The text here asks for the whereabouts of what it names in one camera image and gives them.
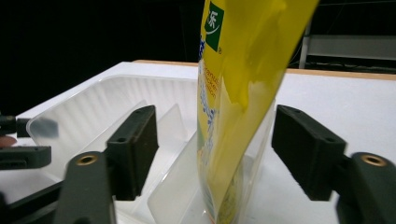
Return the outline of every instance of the black cable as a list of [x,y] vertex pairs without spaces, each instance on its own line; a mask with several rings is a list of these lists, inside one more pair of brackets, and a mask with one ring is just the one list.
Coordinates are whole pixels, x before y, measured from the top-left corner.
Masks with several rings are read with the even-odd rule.
[[298,55],[298,52],[300,52],[301,47],[303,46],[303,41],[300,43],[300,46],[298,47],[296,53],[294,54],[294,56],[291,58],[290,62],[289,62],[289,66],[292,65],[293,60],[295,59],[295,57]]
[[331,25],[331,26],[329,27],[329,29],[327,30],[326,35],[329,34],[329,32],[330,32],[330,31],[332,30],[332,28],[334,27],[335,23],[338,21],[338,18],[340,17],[341,12],[343,11],[344,6],[345,6],[346,4],[347,4],[347,0],[344,1],[343,6],[340,8],[340,10],[338,11],[337,16],[335,16],[335,19],[332,21],[332,25]]

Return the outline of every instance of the green logo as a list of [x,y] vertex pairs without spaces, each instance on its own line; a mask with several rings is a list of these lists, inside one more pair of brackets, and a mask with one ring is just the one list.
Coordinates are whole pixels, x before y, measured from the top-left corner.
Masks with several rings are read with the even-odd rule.
[[218,51],[221,25],[224,17],[224,10],[210,2],[209,15],[206,19],[206,44],[214,51]]

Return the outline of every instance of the plastic tray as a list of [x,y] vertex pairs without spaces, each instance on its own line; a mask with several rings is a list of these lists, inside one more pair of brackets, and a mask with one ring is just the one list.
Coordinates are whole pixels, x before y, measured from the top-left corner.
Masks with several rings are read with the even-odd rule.
[[147,199],[196,130],[195,94],[196,81],[181,78],[115,76],[92,84],[28,123],[35,143],[52,147],[52,162],[41,169],[41,179],[48,185],[62,180],[70,159],[103,151],[106,140],[133,110],[155,105],[160,147],[142,196],[116,202],[119,223],[155,223]]
[[[169,77],[108,77],[32,118],[28,132],[35,143],[52,147],[52,163],[39,171],[39,179],[48,185],[61,181],[70,159],[103,151],[106,140],[133,110],[155,105],[160,147],[142,196],[115,202],[118,223],[210,223],[196,173],[196,83]],[[272,107],[244,157],[243,205],[248,203],[273,111]]]

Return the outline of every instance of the brass screw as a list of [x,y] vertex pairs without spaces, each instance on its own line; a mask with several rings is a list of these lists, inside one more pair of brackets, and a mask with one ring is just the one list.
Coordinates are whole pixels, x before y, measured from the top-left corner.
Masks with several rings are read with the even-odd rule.
[[78,161],[76,162],[76,164],[77,165],[89,165],[89,164],[93,164],[97,160],[98,160],[97,156],[87,155],[87,156],[83,156],[83,157],[79,158]]
[[373,156],[373,155],[362,155],[361,159],[366,162],[369,163],[371,165],[374,166],[386,166],[387,162],[382,160],[381,158],[377,157],[377,156]]

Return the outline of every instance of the yellow package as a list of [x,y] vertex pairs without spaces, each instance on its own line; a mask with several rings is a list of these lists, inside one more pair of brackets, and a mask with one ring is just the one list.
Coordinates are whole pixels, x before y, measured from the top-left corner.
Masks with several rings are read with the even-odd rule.
[[318,0],[205,0],[198,77],[198,170],[209,215],[233,223],[241,160],[275,99]]

